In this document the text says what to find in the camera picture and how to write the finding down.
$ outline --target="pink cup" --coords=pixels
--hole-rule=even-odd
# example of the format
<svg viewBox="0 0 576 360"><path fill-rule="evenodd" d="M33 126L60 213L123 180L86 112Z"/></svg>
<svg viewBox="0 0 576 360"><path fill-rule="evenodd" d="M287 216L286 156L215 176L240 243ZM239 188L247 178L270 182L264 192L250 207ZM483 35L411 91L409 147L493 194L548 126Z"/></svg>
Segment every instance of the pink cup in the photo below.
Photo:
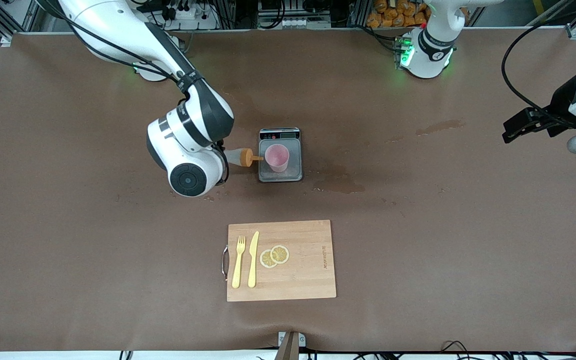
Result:
<svg viewBox="0 0 576 360"><path fill-rule="evenodd" d="M283 146L280 143L275 143L266 148L263 158L272 171L275 173L283 173L286 171L286 168L288 168L290 152L286 146Z"/></svg>

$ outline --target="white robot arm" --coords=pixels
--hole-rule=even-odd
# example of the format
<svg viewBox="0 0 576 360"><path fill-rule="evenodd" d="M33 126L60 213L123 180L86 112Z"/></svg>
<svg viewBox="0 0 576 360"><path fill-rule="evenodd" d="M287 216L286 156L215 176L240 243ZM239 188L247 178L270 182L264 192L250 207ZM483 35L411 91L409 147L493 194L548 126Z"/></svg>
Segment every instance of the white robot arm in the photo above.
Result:
<svg viewBox="0 0 576 360"><path fill-rule="evenodd" d="M228 162L221 145L233 129L233 110L170 35L139 20L124 0L37 1L53 16L65 19L100 59L137 67L145 60L185 94L176 109L148 125L146 137L148 151L167 172L176 193L201 196L224 181Z"/></svg>
<svg viewBox="0 0 576 360"><path fill-rule="evenodd" d="M464 29L466 17L461 7L485 7L503 0L425 0L432 16L425 28L416 27L410 34L411 48L402 68L418 78L430 79L448 65L453 45Z"/></svg>

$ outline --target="green led light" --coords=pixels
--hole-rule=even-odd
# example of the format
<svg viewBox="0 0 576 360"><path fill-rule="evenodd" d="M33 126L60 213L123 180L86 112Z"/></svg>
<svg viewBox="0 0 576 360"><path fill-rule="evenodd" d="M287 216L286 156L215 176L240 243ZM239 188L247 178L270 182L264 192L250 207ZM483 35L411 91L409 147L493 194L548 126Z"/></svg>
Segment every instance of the green led light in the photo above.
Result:
<svg viewBox="0 0 576 360"><path fill-rule="evenodd" d="M401 64L402 66L409 66L410 65L410 60L412 59L412 56L415 54L415 47L414 46L410 46L408 48L408 50L406 50L402 55L401 55Z"/></svg>
<svg viewBox="0 0 576 360"><path fill-rule="evenodd" d="M453 54L453 50L451 49L450 52L448 52L448 55L446 55L446 62L443 63L443 67L445 68L446 66L448 66L448 64L450 64L450 55Z"/></svg>

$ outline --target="digital kitchen scale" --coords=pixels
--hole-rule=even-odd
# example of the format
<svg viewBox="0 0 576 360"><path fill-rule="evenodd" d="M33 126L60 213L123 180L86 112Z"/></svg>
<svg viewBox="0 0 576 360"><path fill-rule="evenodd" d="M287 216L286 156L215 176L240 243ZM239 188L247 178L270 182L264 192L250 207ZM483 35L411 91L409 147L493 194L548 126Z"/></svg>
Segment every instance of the digital kitchen scale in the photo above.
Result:
<svg viewBox="0 0 576 360"><path fill-rule="evenodd" d="M259 181L262 183L299 182L304 177L302 171L302 132L297 127L275 127L259 131L259 156L266 155L266 149L273 144L288 148L290 158L285 171L274 172L265 161L259 161Z"/></svg>

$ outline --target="wooden cutting board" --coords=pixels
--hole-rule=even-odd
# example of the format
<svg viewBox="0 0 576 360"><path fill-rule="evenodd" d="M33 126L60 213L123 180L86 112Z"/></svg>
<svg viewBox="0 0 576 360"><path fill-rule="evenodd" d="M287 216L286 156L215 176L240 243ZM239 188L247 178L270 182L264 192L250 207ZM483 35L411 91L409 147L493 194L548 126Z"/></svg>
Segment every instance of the wooden cutting board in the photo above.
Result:
<svg viewBox="0 0 576 360"><path fill-rule="evenodd" d="M248 287L250 242L259 232L256 249L256 286ZM246 237L241 257L241 285L233 289L237 239ZM285 246L284 264L265 268L259 256L266 249ZM320 299L337 296L330 220L237 223L228 226L228 301Z"/></svg>

